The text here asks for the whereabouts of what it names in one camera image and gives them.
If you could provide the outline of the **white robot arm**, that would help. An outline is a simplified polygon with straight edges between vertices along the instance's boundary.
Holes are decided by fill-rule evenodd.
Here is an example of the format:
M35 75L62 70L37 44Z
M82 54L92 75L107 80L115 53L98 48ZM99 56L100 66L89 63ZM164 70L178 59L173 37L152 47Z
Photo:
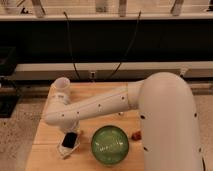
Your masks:
M194 96L185 80L173 73L155 73L72 104L50 100L44 121L67 127L133 109L141 121L144 171L206 171Z

